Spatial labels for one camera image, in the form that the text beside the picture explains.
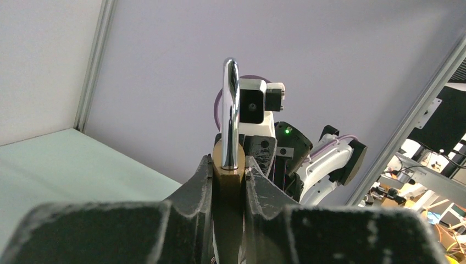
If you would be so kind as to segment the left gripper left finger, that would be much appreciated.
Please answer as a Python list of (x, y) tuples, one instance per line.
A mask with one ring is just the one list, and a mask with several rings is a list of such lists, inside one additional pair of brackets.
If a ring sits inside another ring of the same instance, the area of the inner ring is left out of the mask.
[(210, 155), (162, 201), (43, 203), (19, 222), (1, 263), (210, 263)]

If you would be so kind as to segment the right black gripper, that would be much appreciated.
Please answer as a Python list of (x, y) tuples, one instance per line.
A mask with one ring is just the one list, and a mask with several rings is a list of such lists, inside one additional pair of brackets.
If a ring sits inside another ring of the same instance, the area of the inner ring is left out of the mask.
[(236, 166), (231, 169), (225, 166), (224, 147), (221, 133), (214, 141), (214, 176), (232, 176), (249, 179), (253, 176), (266, 177), (272, 169), (276, 155), (276, 138), (259, 135), (238, 136), (234, 147), (234, 161)]

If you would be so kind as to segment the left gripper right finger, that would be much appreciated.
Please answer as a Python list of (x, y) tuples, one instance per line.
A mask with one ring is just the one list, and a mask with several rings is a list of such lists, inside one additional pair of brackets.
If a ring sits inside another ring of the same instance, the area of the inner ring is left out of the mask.
[(251, 156), (245, 177), (247, 263), (447, 263), (411, 210), (299, 205)]

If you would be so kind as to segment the large brass padlock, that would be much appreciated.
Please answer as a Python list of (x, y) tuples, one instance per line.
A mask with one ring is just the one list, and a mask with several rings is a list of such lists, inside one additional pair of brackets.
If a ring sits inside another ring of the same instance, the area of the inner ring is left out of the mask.
[(221, 139), (213, 150), (212, 216), (217, 263), (238, 263), (243, 232), (245, 154), (239, 143), (240, 84), (234, 58), (223, 64)]

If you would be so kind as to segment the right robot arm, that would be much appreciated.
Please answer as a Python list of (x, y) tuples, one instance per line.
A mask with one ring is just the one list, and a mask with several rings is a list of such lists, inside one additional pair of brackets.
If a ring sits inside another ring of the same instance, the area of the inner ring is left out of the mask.
[(219, 174), (258, 176), (270, 189), (305, 207), (346, 186), (367, 152), (356, 136), (340, 135), (331, 125), (324, 127), (316, 145), (288, 122), (276, 122), (274, 135), (261, 135), (258, 124), (253, 127), (249, 134), (236, 130), (218, 135)]

